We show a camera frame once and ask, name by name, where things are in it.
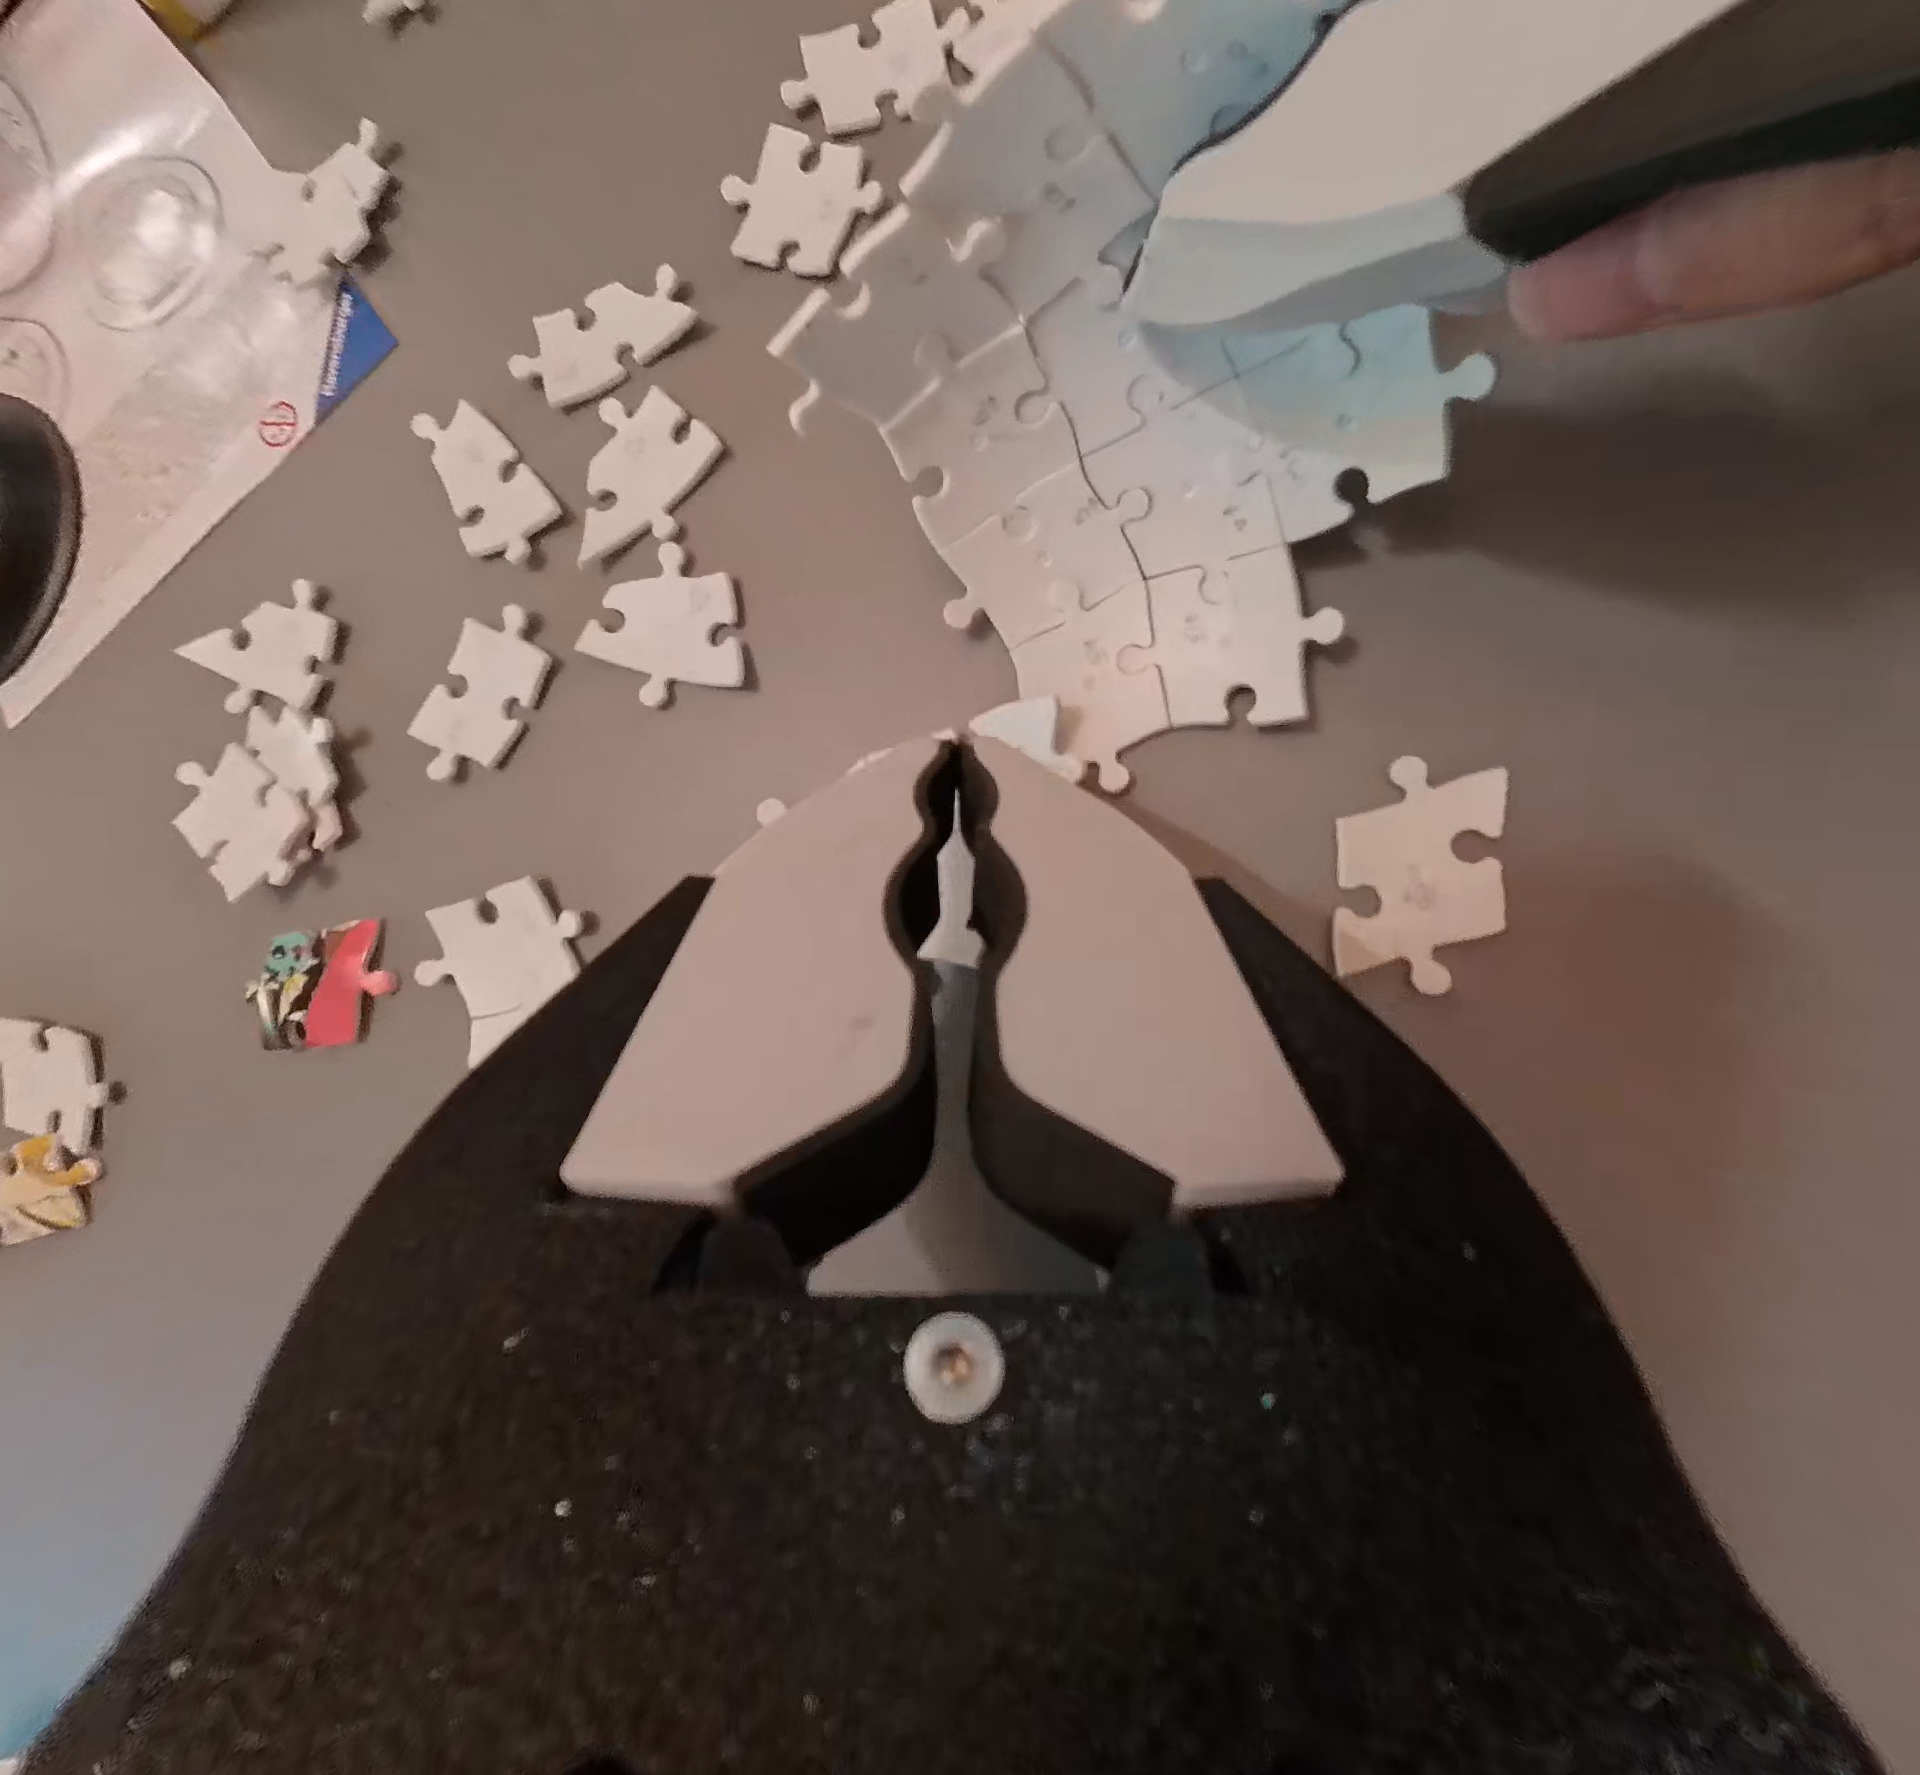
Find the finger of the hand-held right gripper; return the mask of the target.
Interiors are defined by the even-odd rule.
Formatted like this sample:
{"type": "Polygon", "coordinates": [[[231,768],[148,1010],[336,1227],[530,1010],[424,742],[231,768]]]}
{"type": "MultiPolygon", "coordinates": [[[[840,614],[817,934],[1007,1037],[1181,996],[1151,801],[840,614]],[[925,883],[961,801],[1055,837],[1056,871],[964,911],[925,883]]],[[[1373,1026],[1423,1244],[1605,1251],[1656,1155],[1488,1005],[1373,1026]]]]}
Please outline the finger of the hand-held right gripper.
{"type": "Polygon", "coordinates": [[[1354,323],[1478,305],[1525,264],[1464,187],[1746,0],[1364,0],[1281,94],[1168,181],[1139,323],[1354,323]]]}

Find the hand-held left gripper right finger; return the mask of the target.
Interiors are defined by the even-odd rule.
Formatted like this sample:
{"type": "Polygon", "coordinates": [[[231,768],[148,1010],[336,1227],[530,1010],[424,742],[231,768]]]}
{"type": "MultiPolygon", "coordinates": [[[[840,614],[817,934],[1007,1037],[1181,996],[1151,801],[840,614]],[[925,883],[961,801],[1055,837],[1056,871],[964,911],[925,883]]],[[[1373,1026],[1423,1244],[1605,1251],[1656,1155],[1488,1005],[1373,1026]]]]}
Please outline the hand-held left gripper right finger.
{"type": "Polygon", "coordinates": [[[974,739],[974,1152],[1022,1220],[1321,1201],[1346,1165],[1203,902],[1111,803],[974,739]]]}

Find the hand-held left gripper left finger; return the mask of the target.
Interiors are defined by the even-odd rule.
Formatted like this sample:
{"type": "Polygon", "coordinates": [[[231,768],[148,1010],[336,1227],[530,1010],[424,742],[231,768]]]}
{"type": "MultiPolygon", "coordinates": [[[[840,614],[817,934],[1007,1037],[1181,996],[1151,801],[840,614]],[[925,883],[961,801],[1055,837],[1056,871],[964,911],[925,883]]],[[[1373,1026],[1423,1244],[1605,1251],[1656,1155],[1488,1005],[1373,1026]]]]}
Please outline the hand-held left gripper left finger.
{"type": "Polygon", "coordinates": [[[900,899],[953,739],[789,807],[711,878],[563,1159],[568,1195],[872,1227],[931,1159],[931,981],[900,899]]]}

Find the joined pair of puzzle pieces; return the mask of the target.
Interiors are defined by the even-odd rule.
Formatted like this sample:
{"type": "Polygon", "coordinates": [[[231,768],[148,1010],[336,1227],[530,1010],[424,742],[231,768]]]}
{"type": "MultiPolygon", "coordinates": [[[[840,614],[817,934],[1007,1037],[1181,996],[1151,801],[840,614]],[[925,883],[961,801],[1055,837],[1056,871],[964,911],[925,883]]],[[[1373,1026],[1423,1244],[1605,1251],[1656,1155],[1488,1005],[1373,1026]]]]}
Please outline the joined pair of puzzle pieces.
{"type": "Polygon", "coordinates": [[[413,970],[416,984],[455,981],[468,1014],[468,1057],[478,1068],[534,1020],[578,971],[586,917],[554,908],[534,876],[424,911],[441,952],[413,970]]]}

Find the white puzzle pieces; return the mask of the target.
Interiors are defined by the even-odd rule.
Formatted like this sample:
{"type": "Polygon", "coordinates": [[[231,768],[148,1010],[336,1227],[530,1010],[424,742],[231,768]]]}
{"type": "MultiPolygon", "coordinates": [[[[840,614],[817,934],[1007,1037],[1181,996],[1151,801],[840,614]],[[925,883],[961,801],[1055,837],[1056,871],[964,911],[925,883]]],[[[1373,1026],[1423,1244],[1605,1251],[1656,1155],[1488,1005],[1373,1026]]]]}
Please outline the white puzzle pieces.
{"type": "MultiPolygon", "coordinates": [[[[316,183],[356,222],[371,177],[400,362],[2,724],[2,1146],[98,1141],[102,1044],[128,1081],[144,1050],[209,1083],[184,1021],[218,1014],[239,1060],[216,962],[240,995],[281,931],[486,896],[458,851],[517,880],[565,824],[691,807],[643,717],[908,686],[913,490],[830,518],[744,319],[801,281],[721,255],[752,177],[872,201],[855,233],[894,205],[855,137],[771,111],[791,12],[826,0],[450,0],[346,51],[400,146],[366,123],[316,183]]],[[[974,15],[840,12],[872,55],[974,15]]]]}

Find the assembled curved puzzle section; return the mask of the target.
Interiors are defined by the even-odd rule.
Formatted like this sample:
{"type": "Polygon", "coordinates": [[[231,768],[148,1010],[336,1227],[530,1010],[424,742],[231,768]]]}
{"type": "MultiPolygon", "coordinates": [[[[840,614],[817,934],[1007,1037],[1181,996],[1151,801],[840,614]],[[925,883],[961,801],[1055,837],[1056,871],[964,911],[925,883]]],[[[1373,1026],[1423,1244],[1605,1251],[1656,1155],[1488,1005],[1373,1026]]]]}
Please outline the assembled curved puzzle section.
{"type": "Polygon", "coordinates": [[[1130,783],[1163,731],[1311,719],[1346,617],[1294,549],[1439,485],[1495,360],[1420,305],[1281,335],[1153,335],[1123,260],[1176,165],[1272,97],[1354,0],[971,0],[883,48],[925,146],[768,352],[795,428],[869,423],[956,577],[948,621],[1007,646],[1070,776],[1130,783]]]}

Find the red and teal puzzle piece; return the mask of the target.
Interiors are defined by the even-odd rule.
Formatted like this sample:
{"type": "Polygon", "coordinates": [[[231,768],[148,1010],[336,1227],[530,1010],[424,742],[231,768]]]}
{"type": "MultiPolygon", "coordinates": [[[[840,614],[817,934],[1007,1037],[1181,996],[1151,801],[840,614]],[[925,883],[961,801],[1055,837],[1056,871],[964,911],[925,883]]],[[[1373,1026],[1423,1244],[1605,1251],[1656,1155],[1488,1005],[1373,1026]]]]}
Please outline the red and teal puzzle piece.
{"type": "Polygon", "coordinates": [[[321,931],[281,931],[247,987],[267,1050],[336,1050],[364,1042],[371,1000],[400,979],[379,967],[385,920],[321,931]]]}

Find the yellow and white puzzle piece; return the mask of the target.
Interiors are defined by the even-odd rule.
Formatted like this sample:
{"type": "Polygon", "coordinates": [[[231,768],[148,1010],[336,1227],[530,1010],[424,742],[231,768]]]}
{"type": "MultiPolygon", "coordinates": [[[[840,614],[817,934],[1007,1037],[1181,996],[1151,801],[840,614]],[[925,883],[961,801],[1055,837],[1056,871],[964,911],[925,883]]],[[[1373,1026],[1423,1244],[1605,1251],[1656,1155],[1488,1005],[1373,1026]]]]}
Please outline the yellow and white puzzle piece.
{"type": "Polygon", "coordinates": [[[2,1146],[2,1246],[92,1225],[92,1189],[102,1177],[93,1149],[73,1152],[55,1136],[16,1136],[2,1146]]]}

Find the person's right hand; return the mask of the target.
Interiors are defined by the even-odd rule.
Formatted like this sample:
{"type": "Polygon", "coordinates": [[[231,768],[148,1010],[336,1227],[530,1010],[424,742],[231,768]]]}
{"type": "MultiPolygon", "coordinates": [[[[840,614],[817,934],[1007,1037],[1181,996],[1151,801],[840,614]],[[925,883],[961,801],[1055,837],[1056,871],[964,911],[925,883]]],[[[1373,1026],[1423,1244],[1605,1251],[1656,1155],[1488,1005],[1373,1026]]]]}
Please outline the person's right hand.
{"type": "Polygon", "coordinates": [[[1634,336],[1835,296],[1916,264],[1916,151],[1681,187],[1505,285],[1544,343],[1634,336]]]}

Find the printed instruction leaflet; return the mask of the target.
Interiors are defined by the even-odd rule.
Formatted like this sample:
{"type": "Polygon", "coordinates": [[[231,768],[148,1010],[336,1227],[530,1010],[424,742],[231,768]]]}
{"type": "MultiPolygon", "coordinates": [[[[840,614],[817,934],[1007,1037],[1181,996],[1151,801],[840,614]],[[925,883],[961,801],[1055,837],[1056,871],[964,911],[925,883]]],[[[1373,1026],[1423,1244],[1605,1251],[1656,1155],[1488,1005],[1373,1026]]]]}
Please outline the printed instruction leaflet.
{"type": "Polygon", "coordinates": [[[64,607],[2,681],[16,729],[396,340],[346,271],[275,275],[309,181],[273,169],[137,0],[2,0],[2,80],[35,106],[59,175],[113,151],[190,158],[226,222],[204,287],[142,332],[93,323],[59,270],[2,295],[2,395],[59,423],[84,487],[64,607]]]}

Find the black round display stand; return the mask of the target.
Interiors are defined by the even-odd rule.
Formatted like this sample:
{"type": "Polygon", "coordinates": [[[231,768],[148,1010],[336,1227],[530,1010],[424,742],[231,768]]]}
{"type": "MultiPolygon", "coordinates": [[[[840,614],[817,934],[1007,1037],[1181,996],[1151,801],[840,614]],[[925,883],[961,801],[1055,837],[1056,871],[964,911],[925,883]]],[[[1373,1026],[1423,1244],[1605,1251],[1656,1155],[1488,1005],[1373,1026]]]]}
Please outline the black round display stand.
{"type": "Polygon", "coordinates": [[[84,487],[59,423],[2,395],[2,681],[46,637],[77,562],[84,487]]]}

